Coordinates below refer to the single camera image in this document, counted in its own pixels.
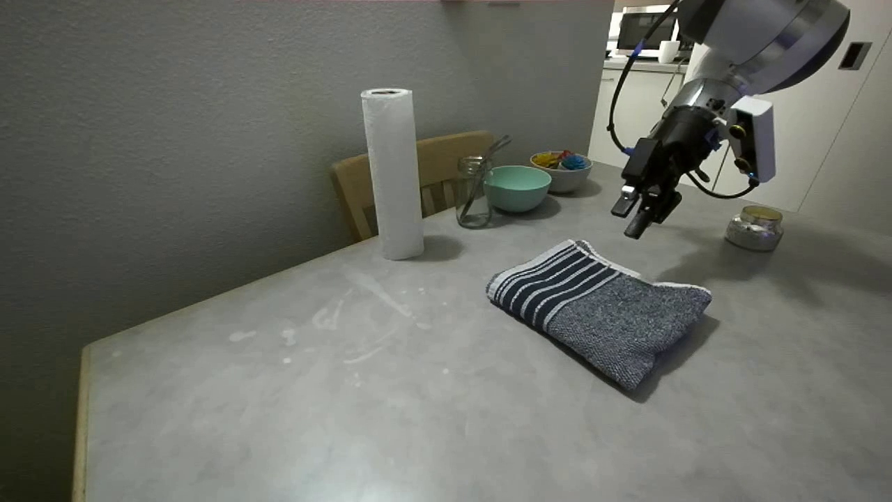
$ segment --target paper towel roll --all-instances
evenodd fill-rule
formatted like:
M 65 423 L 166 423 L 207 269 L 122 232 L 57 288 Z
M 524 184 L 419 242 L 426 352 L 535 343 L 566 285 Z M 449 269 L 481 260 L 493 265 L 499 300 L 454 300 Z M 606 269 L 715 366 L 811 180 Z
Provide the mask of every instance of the paper towel roll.
M 365 88 L 359 98 L 382 255 L 419 255 L 424 228 L 414 88 Z

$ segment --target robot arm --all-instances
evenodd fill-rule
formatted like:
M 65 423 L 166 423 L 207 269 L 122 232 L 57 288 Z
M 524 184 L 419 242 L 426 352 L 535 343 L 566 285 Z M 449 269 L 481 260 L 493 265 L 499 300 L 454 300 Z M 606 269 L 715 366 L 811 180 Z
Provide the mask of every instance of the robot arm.
M 818 73 L 839 48 L 850 11 L 836 0 L 677 0 L 681 30 L 704 42 L 695 77 L 649 137 L 633 148 L 614 215 L 635 216 L 627 236 L 665 223 L 681 204 L 681 175 L 730 143 L 751 190 L 773 177 L 773 109 L 747 95 L 775 92 Z

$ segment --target towel stripe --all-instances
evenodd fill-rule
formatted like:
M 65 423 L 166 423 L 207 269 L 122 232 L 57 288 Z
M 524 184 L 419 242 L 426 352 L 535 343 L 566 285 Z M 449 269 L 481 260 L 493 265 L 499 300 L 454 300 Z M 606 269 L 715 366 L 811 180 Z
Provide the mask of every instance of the towel stripe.
M 588 246 L 566 242 L 566 248 L 552 251 L 524 268 L 496 276 L 490 288 L 490 300 L 499 304 L 513 318 L 546 328 L 546 322 L 568 300 L 614 281 L 623 276 L 612 265 L 594 260 Z
M 535 288 L 535 285 L 546 281 L 555 269 L 568 268 L 574 260 L 578 260 L 574 251 L 566 248 L 566 251 L 555 254 L 555 260 L 546 260 L 546 261 L 541 261 L 541 265 L 535 265 L 535 268 L 528 268 L 524 272 L 511 272 L 511 276 L 499 285 L 496 297 L 499 297 L 506 307 L 511 307 L 511 304 L 517 300 L 517 295 L 520 295 L 528 285 Z
M 513 300 L 506 300 L 509 308 L 524 308 L 535 295 L 549 293 L 555 285 L 563 285 L 581 272 L 585 272 L 591 261 L 582 255 L 568 260 L 561 269 L 543 272 L 535 281 L 520 285 Z

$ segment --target cable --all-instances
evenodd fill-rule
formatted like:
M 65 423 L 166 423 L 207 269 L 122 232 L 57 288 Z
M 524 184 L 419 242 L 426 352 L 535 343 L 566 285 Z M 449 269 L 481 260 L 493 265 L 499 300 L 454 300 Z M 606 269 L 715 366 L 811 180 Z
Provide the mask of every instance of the cable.
M 706 193 L 706 196 L 711 196 L 711 197 L 720 197 L 720 200 L 743 197 L 743 196 L 747 196 L 747 193 L 752 193 L 752 190 L 759 186 L 759 180 L 751 177 L 751 186 L 745 186 L 743 193 L 715 193 L 715 190 L 708 190 L 697 175 L 691 175 L 691 173 L 686 173 L 686 175 L 691 177 L 691 184 L 695 184 L 699 193 Z
M 633 55 L 624 62 L 623 73 L 619 73 L 619 80 L 617 80 L 617 88 L 614 88 L 614 98 L 612 98 L 612 115 L 609 115 L 609 131 L 612 131 L 612 138 L 614 145 L 623 149 L 623 154 L 633 154 L 633 148 L 623 145 L 623 138 L 617 137 L 617 102 L 619 102 L 619 95 L 623 95 L 623 87 L 624 87 L 624 77 L 630 74 L 633 64 L 638 62 L 641 49 L 645 49 L 645 42 L 669 18 L 669 13 L 677 9 L 677 0 L 673 0 L 667 4 L 667 11 L 649 21 L 645 39 L 635 44 Z
M 669 95 L 676 77 L 681 77 L 681 87 L 686 83 L 686 74 L 681 73 L 681 64 L 677 64 L 676 73 L 669 74 L 667 88 L 665 88 L 665 95 L 660 95 L 660 105 L 665 105 L 665 109 L 669 105 L 667 95 Z
M 711 190 L 718 190 L 718 186 L 720 186 L 720 177 L 723 177 L 726 163 L 727 163 L 727 154 L 730 154 L 730 145 L 726 145 L 726 154 L 723 154 L 723 162 L 720 162 L 720 170 L 718 170 L 718 177 L 715 177 L 715 186 L 711 186 Z

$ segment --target cup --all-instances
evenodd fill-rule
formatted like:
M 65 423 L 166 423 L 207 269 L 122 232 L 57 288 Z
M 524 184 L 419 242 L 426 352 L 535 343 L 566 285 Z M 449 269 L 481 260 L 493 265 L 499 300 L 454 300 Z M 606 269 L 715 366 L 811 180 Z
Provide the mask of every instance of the cup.
M 490 223 L 490 200 L 486 190 L 488 163 L 482 156 L 464 156 L 454 177 L 454 219 L 464 228 L 486 228 Z

